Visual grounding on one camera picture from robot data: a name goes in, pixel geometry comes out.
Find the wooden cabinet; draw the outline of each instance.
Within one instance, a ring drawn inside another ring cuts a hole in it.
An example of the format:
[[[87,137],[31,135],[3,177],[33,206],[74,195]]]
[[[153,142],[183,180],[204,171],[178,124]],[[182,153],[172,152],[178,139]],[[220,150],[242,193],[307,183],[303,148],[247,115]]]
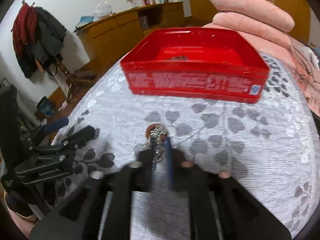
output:
[[[142,30],[139,17],[148,19]],[[78,31],[90,60],[108,65],[133,49],[156,29],[185,25],[182,2],[155,4],[134,8],[105,17]]]

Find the red plastic crate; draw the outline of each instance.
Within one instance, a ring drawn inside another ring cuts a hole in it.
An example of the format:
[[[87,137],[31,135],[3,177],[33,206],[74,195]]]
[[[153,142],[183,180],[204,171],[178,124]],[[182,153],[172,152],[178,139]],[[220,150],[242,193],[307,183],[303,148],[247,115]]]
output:
[[[256,103],[269,68],[237,32],[156,30],[120,62],[134,94]]]

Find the metal chain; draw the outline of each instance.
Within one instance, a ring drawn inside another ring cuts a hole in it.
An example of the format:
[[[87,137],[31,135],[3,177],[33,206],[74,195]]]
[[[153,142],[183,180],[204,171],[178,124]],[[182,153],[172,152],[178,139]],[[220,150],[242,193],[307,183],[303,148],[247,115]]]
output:
[[[167,133],[168,131],[166,127],[164,127],[163,125],[159,125],[150,131],[148,141],[141,146],[142,150],[150,150],[151,140],[152,139],[155,140],[157,146],[156,146],[156,152],[153,158],[153,167],[152,167],[153,170],[156,168],[156,164],[163,159],[164,144],[161,137],[163,135],[166,135]]]

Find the bedspread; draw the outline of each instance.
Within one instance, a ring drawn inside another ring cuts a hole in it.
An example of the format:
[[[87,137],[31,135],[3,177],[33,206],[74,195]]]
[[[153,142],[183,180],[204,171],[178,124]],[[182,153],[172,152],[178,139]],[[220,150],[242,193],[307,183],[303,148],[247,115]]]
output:
[[[116,63],[84,96],[53,144],[91,125],[95,139],[76,151],[74,174],[57,181],[63,200],[93,170],[117,171],[135,159],[151,123],[169,130],[172,146],[204,170],[230,170],[294,237],[320,197],[319,137],[291,75],[261,55],[270,74],[256,104],[133,95]],[[187,196],[169,192],[158,163],[151,193],[134,192],[131,239],[190,239]]]

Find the cabinet drawer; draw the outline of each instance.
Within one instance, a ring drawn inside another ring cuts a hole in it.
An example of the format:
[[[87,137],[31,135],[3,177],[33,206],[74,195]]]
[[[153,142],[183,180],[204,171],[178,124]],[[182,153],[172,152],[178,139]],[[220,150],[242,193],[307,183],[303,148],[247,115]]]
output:
[[[175,11],[178,10],[182,6],[182,3],[173,2],[173,3],[165,3],[163,5],[163,11]]]
[[[124,53],[119,44],[119,30],[118,28],[110,30],[103,35],[100,35],[94,40],[94,46],[97,50],[100,62],[107,65],[118,58]]]
[[[116,16],[116,21],[119,26],[124,25],[129,22],[133,22],[138,19],[137,12],[127,12],[122,15]]]
[[[117,27],[117,22],[115,19],[108,19],[105,20],[95,26],[92,26],[88,30],[88,35],[95,39],[96,37],[102,35],[103,33],[106,33],[109,30],[115,29]]]
[[[117,39],[121,42],[122,57],[143,39],[143,33],[138,20],[123,25],[118,30],[119,36]]]

